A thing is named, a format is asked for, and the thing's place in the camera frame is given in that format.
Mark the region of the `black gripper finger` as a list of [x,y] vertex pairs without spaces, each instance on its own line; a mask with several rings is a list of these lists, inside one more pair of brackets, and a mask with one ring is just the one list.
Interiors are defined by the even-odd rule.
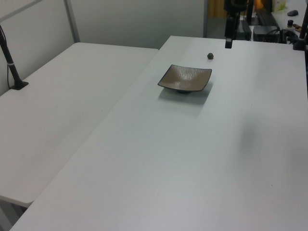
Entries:
[[239,21],[240,17],[237,16],[234,18],[234,32],[233,32],[233,39],[237,38],[238,28],[239,28]]
[[228,17],[226,21],[226,27],[225,27],[225,48],[231,49],[232,48],[232,38],[233,38],[233,18]]

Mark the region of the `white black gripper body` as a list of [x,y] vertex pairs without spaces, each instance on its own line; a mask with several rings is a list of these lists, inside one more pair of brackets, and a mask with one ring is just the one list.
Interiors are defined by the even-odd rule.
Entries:
[[224,10],[230,17],[239,16],[247,8],[248,0],[224,0]]

